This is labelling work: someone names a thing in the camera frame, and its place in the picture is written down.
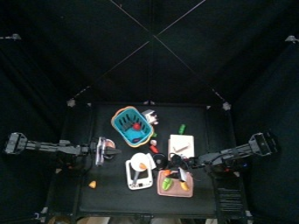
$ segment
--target blue basket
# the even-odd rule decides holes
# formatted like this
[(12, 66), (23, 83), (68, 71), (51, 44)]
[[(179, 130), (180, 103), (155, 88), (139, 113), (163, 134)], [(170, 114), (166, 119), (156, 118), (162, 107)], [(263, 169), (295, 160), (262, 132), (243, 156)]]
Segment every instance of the blue basket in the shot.
[[(140, 124), (140, 130), (134, 129), (135, 123)], [(116, 112), (111, 119), (111, 124), (126, 139), (127, 144), (134, 148), (146, 144), (155, 133), (152, 125), (147, 122), (136, 108), (131, 106), (122, 108)]]

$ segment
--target black table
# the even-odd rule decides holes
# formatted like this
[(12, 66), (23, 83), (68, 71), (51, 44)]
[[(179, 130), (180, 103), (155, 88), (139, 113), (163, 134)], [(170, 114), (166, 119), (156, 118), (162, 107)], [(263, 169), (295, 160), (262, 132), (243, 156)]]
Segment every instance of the black table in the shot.
[[(158, 134), (158, 149), (167, 155), (168, 139), (186, 124), (184, 135), (194, 136), (195, 156), (235, 146), (230, 112), (222, 105), (134, 105), (139, 112), (152, 109), (159, 117), (154, 126)], [(116, 111), (128, 105), (92, 104), (70, 108), (61, 139), (75, 144), (88, 144), (92, 139), (106, 137), (116, 143), (122, 153), (102, 167), (92, 167), (87, 173), (65, 171), (55, 176), (49, 197), (49, 214), (72, 215), (74, 220), (84, 216), (135, 216), (142, 221), (151, 217), (206, 219), (218, 215), (218, 193), (215, 183), (203, 169), (192, 170), (194, 193), (191, 198), (167, 197), (158, 194), (154, 171), (154, 186), (132, 191), (127, 187), (126, 161), (138, 153), (152, 153), (148, 144), (132, 148), (111, 125)], [(91, 157), (80, 161), (86, 170)], [(90, 182), (98, 181), (96, 189)]]

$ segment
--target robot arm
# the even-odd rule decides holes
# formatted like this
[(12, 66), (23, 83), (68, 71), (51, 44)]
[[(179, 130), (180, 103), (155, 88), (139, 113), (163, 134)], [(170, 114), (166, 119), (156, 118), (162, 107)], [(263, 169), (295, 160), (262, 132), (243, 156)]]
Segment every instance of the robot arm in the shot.
[(91, 145), (74, 146), (68, 140), (60, 140), (59, 143), (40, 143), (29, 141), (23, 133), (15, 132), (11, 134), (4, 147), (5, 154), (19, 155), (24, 150), (45, 151), (45, 152), (64, 152), (75, 156), (87, 156), (90, 153), (96, 153), (96, 166), (104, 164), (104, 158), (112, 158), (112, 156), (122, 151), (119, 149), (111, 149), (107, 146), (107, 139), (100, 137), (98, 140), (98, 146), (95, 143)]
[(172, 165), (182, 167), (184, 170), (203, 168), (206, 166), (219, 168), (219, 172), (239, 171), (247, 166), (244, 158), (259, 155), (268, 156), (276, 152), (278, 143), (271, 132), (256, 133), (243, 144), (235, 148), (222, 150), (220, 152), (207, 153), (199, 157), (172, 156)]

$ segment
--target green pepper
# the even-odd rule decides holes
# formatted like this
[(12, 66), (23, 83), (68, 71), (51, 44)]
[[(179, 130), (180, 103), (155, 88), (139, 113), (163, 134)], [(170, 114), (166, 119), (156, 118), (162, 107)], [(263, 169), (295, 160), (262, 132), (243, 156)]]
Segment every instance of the green pepper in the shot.
[(163, 180), (163, 189), (167, 191), (174, 184), (174, 180), (171, 178), (164, 178)]

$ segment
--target pink tray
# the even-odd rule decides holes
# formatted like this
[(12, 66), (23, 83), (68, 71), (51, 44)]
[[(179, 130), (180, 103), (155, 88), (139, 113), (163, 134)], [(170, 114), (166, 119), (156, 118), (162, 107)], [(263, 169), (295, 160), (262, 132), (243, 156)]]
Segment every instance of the pink tray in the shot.
[(187, 184), (190, 187), (190, 191), (184, 191), (182, 189), (182, 184), (179, 179), (172, 179), (172, 186), (167, 191), (163, 189), (163, 182), (164, 182), (164, 171), (159, 171), (158, 181), (156, 181), (156, 189), (158, 189), (159, 195), (171, 196), (171, 197), (186, 197), (186, 198), (190, 198), (192, 196), (192, 176), (188, 172), (187, 172)]

